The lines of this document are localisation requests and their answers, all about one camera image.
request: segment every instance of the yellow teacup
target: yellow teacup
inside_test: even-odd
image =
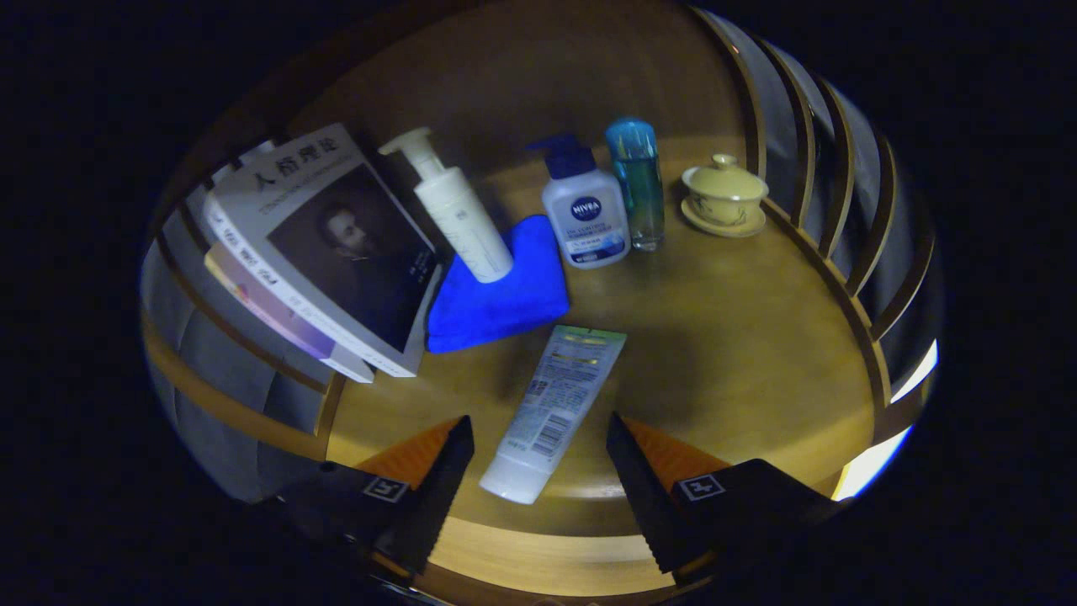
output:
[[[737,166],[737,157],[714,154],[714,168],[696,166],[681,174],[700,219],[723,227],[747,223],[770,191],[763,179]]]

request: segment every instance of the white book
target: white book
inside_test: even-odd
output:
[[[252,158],[206,199],[218,238],[311,326],[392,377],[415,377],[442,266],[333,124]]]
[[[374,372],[362,358],[289,310],[283,300],[274,296],[243,267],[239,258],[228,252],[224,242],[214,242],[206,253],[206,268],[247,311],[277,332],[277,335],[352,381],[374,382]]]

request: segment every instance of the portrait on book cover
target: portrait on book cover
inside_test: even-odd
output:
[[[336,306],[403,353],[436,259],[367,165],[314,194],[268,239]]]

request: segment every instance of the blue microfiber cloth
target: blue microfiber cloth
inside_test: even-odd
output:
[[[513,268],[495,282],[475,279],[460,255],[452,259],[426,323],[434,354],[465,350],[527,333],[569,311],[569,292],[545,214],[520,221],[505,237]]]

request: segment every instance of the barcode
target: barcode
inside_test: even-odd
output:
[[[567,419],[557,417],[556,414],[549,415],[546,420],[546,426],[542,428],[538,437],[535,438],[535,442],[531,445],[531,450],[546,456],[554,456],[554,451],[561,443],[571,424]]]
[[[528,387],[528,394],[532,396],[542,396],[542,393],[546,391],[546,386],[549,385],[547,381],[532,381],[531,386]]]

